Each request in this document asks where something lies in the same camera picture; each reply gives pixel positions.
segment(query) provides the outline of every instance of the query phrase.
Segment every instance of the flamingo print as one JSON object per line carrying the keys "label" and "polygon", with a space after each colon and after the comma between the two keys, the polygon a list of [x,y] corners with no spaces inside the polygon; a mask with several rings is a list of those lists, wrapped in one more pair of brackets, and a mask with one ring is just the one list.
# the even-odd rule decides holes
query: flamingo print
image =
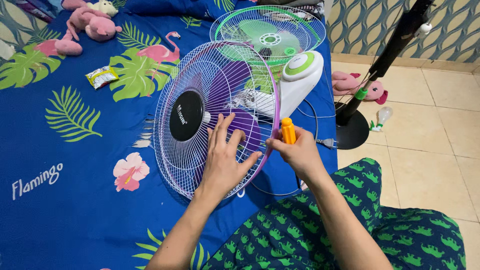
{"label": "flamingo print", "polygon": [[[167,47],[161,44],[156,44],[156,45],[148,46],[147,48],[137,53],[137,56],[146,56],[158,62],[156,69],[153,71],[151,85],[153,85],[153,78],[155,77],[155,73],[160,67],[161,62],[163,61],[174,62],[180,58],[180,49],[177,47],[175,43],[173,43],[173,41],[169,39],[170,36],[178,37],[180,40],[180,35],[177,32],[170,32],[165,36],[165,38],[170,42],[170,44],[172,44],[175,47],[175,50],[173,52],[171,52],[170,50],[167,49]],[[152,87],[150,86],[150,89],[147,92],[147,97],[150,97],[151,88]]]}

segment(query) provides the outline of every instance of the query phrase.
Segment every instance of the wallpaper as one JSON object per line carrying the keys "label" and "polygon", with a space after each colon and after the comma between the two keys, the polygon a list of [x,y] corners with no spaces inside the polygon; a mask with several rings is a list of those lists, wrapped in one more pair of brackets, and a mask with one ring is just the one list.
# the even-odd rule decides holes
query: wallpaper
{"label": "wallpaper", "polygon": [[[327,22],[331,51],[375,55],[380,47],[380,53],[392,34],[392,24],[401,16],[399,11],[414,2],[334,0]],[[399,56],[480,62],[480,0],[436,0],[434,4],[429,14],[430,34],[413,39]]]}

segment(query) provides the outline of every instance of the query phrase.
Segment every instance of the pink plush animal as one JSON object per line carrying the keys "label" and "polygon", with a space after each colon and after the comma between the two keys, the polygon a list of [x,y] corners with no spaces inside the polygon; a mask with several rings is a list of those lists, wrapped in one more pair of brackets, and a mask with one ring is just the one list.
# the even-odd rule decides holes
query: pink plush animal
{"label": "pink plush animal", "polygon": [[67,21],[67,27],[72,33],[75,40],[80,40],[76,31],[85,30],[85,27],[90,23],[90,20],[95,17],[104,17],[107,19],[111,19],[110,16],[106,15],[103,12],[85,7],[78,8],[72,13],[70,19],[68,19]]}
{"label": "pink plush animal", "polygon": [[[359,73],[344,73],[335,71],[332,73],[332,88],[334,96],[343,96],[348,94],[355,94],[357,87],[360,84],[355,78],[360,77]],[[384,104],[387,100],[388,91],[384,90],[381,82],[374,81],[368,88],[366,100],[375,100],[378,104]]]}
{"label": "pink plush animal", "polygon": [[77,35],[77,32],[80,30],[85,30],[91,39],[100,42],[112,39],[116,32],[122,31],[120,26],[115,26],[115,23],[110,20],[110,16],[87,7],[76,9],[70,16],[70,19],[67,21],[67,27],[67,33],[61,40],[51,39],[52,42],[54,41],[55,53],[63,55],[82,54],[82,46],[72,41],[73,38],[75,38],[77,41],[80,40]]}
{"label": "pink plush animal", "polygon": [[55,41],[55,49],[59,54],[64,55],[80,55],[83,52],[82,46],[72,41],[73,35],[70,30],[67,29],[67,33],[63,36],[61,40]]}
{"label": "pink plush animal", "polygon": [[63,0],[61,6],[68,11],[74,11],[78,8],[87,7],[87,3],[84,0]]}
{"label": "pink plush animal", "polygon": [[96,41],[105,41],[113,38],[116,32],[121,32],[120,26],[115,26],[112,20],[104,17],[94,17],[85,27],[87,35]]}

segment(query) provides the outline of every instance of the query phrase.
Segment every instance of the green pants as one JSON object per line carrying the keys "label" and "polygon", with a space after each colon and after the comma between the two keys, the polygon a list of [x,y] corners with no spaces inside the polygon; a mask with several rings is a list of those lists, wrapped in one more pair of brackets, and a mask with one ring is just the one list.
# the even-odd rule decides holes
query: green pants
{"label": "green pants", "polygon": [[[455,221],[425,209],[380,206],[382,169],[364,158],[331,174],[395,270],[465,269]],[[310,191],[253,214],[205,264],[208,269],[340,269]]]}

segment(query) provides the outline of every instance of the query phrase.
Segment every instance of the fan guard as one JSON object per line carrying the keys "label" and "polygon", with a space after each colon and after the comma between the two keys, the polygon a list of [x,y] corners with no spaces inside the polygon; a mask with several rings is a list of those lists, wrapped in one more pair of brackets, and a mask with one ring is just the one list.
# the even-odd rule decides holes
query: fan guard
{"label": "fan guard", "polygon": [[269,66],[287,63],[294,55],[315,49],[325,40],[325,26],[315,16],[286,6],[254,6],[231,11],[215,20],[210,40],[243,42]]}
{"label": "fan guard", "polygon": [[[261,95],[252,93],[260,89]],[[170,75],[155,115],[156,160],[162,175],[178,193],[193,197],[206,161],[207,127],[214,129],[219,113],[228,116],[232,112],[236,117],[228,128],[227,141],[234,129],[246,134],[237,148],[236,160],[243,162],[256,151],[263,155],[225,198],[248,184],[271,152],[265,140],[276,134],[279,125],[277,88],[265,61],[248,45],[232,41],[200,45]]]}

